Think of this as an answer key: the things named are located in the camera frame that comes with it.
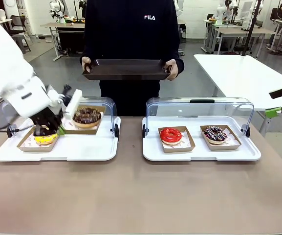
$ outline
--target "black pants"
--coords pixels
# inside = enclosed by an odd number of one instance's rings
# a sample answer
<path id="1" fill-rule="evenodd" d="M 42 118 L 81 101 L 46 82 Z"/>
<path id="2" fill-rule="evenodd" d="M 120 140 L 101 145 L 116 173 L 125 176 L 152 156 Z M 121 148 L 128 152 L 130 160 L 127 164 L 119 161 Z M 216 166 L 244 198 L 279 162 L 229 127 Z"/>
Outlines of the black pants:
<path id="1" fill-rule="evenodd" d="M 100 81 L 102 97 L 111 98 L 118 116 L 146 116 L 146 102 L 159 96 L 159 81 Z"/>

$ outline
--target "white tray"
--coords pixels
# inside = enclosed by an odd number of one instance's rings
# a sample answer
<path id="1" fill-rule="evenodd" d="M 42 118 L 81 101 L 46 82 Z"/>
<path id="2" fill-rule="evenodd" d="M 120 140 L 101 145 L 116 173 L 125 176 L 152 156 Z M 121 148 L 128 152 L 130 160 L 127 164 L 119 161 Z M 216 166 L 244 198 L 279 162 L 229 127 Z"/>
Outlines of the white tray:
<path id="1" fill-rule="evenodd" d="M 120 118 L 116 117 L 114 124 L 120 128 Z M 20 128 L 32 125 L 27 119 Z M 60 136 L 50 152 L 22 152 L 17 145 L 30 129 L 20 131 L 7 139 L 0 147 L 0 162 L 19 161 L 107 161 L 117 153 L 118 138 L 111 129 L 111 117 L 104 116 L 96 135 L 64 135 Z"/>
<path id="2" fill-rule="evenodd" d="M 237 150 L 211 151 L 200 132 L 201 125 L 228 125 L 238 136 L 242 145 Z M 196 147 L 191 152 L 165 153 L 162 148 L 159 127 L 186 126 Z M 150 161 L 256 161 L 261 157 L 260 151 L 240 131 L 240 126 L 228 116 L 198 116 L 198 117 L 149 117 L 149 132 L 143 138 L 143 155 Z"/>

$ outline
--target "cardboard tray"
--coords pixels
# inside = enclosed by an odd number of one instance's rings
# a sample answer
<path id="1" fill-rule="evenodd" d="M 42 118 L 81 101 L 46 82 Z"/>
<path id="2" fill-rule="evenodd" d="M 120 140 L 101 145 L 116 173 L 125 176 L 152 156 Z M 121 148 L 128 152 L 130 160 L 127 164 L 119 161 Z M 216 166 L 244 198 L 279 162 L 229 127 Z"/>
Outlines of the cardboard tray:
<path id="1" fill-rule="evenodd" d="M 23 137 L 23 139 L 17 145 L 17 148 L 20 149 L 22 152 L 50 152 L 54 148 L 59 136 L 53 141 L 53 143 L 49 145 L 44 145 L 42 147 L 21 147 L 21 145 L 25 142 L 27 138 L 34 132 L 35 126 L 31 128 L 30 131 Z"/>
<path id="2" fill-rule="evenodd" d="M 79 105 L 77 110 L 79 108 L 82 108 L 82 107 L 97 109 L 98 111 L 100 111 L 101 113 L 104 113 L 104 114 L 105 114 L 105 111 L 106 111 L 106 106 L 94 106 L 94 105 Z M 73 134 L 74 135 L 96 135 L 102 119 L 100 120 L 99 124 L 96 127 L 93 127 L 93 128 L 90 128 L 90 129 L 81 129 L 81 130 L 65 130 L 65 134 L 67 134 L 67 135 L 73 135 Z"/>
<path id="3" fill-rule="evenodd" d="M 88 80 L 164 80 L 169 71 L 161 60 L 94 60 L 85 64 Z"/>
<path id="4" fill-rule="evenodd" d="M 237 142 L 239 142 L 238 145 L 230 145 L 230 146 L 226 146 L 226 145 L 216 145 L 216 144 L 211 144 L 208 142 L 207 137 L 204 134 L 204 130 L 209 127 L 209 126 L 216 126 L 216 127 L 220 127 L 222 130 L 228 129 L 230 131 L 230 133 L 234 136 L 234 138 L 236 139 Z M 200 126 L 200 131 L 201 131 L 201 135 L 203 136 L 203 138 L 205 139 L 208 147 L 210 150 L 212 151 L 217 151 L 217 150 L 236 150 L 238 147 L 240 147 L 242 145 L 242 143 L 240 142 L 239 138 L 237 137 L 236 134 L 234 134 L 234 132 L 231 130 L 231 128 L 228 125 L 207 125 L 207 126 Z"/>
<path id="5" fill-rule="evenodd" d="M 188 134 L 188 138 L 191 144 L 191 147 L 186 147 L 186 148 L 165 148 L 163 141 L 161 140 L 161 138 L 159 137 L 161 144 L 163 146 L 164 152 L 165 153 L 180 153 L 180 152 L 190 152 L 195 148 L 195 143 L 194 140 L 189 132 L 189 130 L 186 128 L 186 126 L 172 126 L 172 127 L 160 127 L 158 128 L 158 132 L 159 132 L 159 136 L 160 136 L 160 132 L 166 128 L 173 128 L 173 129 L 177 129 L 180 132 L 185 132 Z"/>

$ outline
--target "brown tray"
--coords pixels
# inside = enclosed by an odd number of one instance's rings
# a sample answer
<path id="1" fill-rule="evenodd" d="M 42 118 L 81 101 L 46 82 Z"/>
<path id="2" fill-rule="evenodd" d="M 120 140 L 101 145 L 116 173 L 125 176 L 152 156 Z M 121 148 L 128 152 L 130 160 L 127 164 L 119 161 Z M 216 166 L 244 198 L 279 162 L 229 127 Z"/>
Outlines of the brown tray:
<path id="1" fill-rule="evenodd" d="M 170 72 L 161 60 L 94 60 L 85 64 L 88 80 L 164 80 Z"/>

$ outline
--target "cardboard box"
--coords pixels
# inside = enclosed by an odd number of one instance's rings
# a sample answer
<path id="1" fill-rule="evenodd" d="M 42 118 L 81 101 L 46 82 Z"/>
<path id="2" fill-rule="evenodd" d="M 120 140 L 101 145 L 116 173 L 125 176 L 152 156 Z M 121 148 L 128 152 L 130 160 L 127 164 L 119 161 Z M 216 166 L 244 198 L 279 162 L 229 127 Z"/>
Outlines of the cardboard box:
<path id="1" fill-rule="evenodd" d="M 40 145 L 37 144 L 34 140 L 33 132 L 35 130 L 35 127 L 32 127 L 31 130 L 23 137 L 23 139 L 19 142 L 17 145 L 17 148 L 19 148 L 23 152 L 50 152 L 55 146 L 55 143 L 59 139 L 59 136 L 53 141 L 53 143 L 48 145 Z"/>
<path id="2" fill-rule="evenodd" d="M 236 141 L 237 144 L 233 144 L 233 145 L 226 145 L 226 144 L 212 144 L 209 143 L 207 140 L 207 137 L 204 134 L 204 130 L 209 127 L 209 126 L 216 126 L 216 127 L 220 127 L 222 130 L 228 129 L 228 131 L 231 133 L 231 135 L 234 137 L 233 141 Z M 208 147 L 210 150 L 212 151 L 217 151 L 217 150 L 235 150 L 238 147 L 240 147 L 242 144 L 239 140 L 239 138 L 236 136 L 236 134 L 234 134 L 234 132 L 231 130 L 231 128 L 228 125 L 208 125 L 208 126 L 200 126 L 200 131 L 201 131 L 201 135 L 203 136 L 203 138 L 205 139 Z"/>
<path id="3" fill-rule="evenodd" d="M 93 106 L 93 105 L 79 105 L 78 109 L 83 108 L 83 107 L 87 107 L 87 108 L 92 108 L 92 109 L 97 109 L 98 111 L 101 112 L 102 114 L 102 118 L 103 118 L 103 114 L 106 111 L 106 106 Z M 62 119 L 62 125 L 65 129 L 65 133 L 66 134 L 75 134 L 75 135 L 96 135 L 98 128 L 101 124 L 102 118 L 99 122 L 99 124 L 97 126 L 94 126 L 93 128 L 89 128 L 89 129 L 79 129 L 78 127 L 75 127 L 75 130 L 72 129 L 66 129 L 64 123 L 65 122 L 73 122 L 73 120 L 67 120 L 65 118 Z"/>
<path id="4" fill-rule="evenodd" d="M 182 147 L 182 148 L 175 148 L 174 146 L 172 145 L 167 145 L 165 144 L 161 138 L 160 138 L 160 132 L 166 128 L 173 128 L 173 129 L 177 129 L 179 130 L 181 133 L 184 133 L 186 132 L 187 133 L 187 137 L 188 137 L 188 142 L 190 143 L 191 147 Z M 189 130 L 186 128 L 186 126 L 173 126 L 173 127 L 161 127 L 161 128 L 158 128 L 158 132 L 159 132 L 159 139 L 161 141 L 161 144 L 163 146 L 163 149 L 164 149 L 164 152 L 165 153 L 180 153 L 180 152 L 190 152 L 192 151 L 194 148 L 195 148 L 195 143 L 193 141 L 193 138 L 189 132 Z"/>

